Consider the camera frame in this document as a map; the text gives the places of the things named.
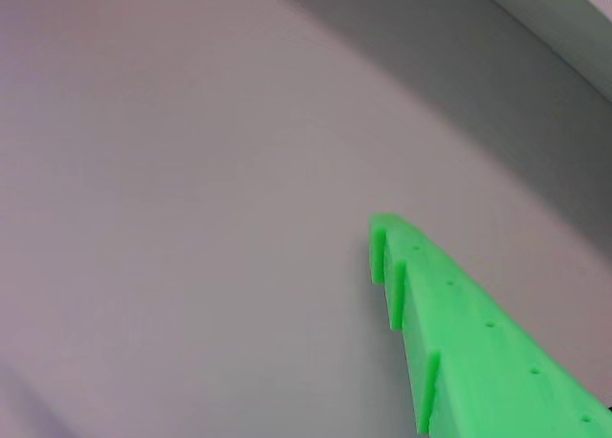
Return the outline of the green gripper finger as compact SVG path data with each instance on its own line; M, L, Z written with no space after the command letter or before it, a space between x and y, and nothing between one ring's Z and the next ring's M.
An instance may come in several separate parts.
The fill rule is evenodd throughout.
M610 436L610 410L419 229L375 214L369 250L390 327L403 337L418 433Z

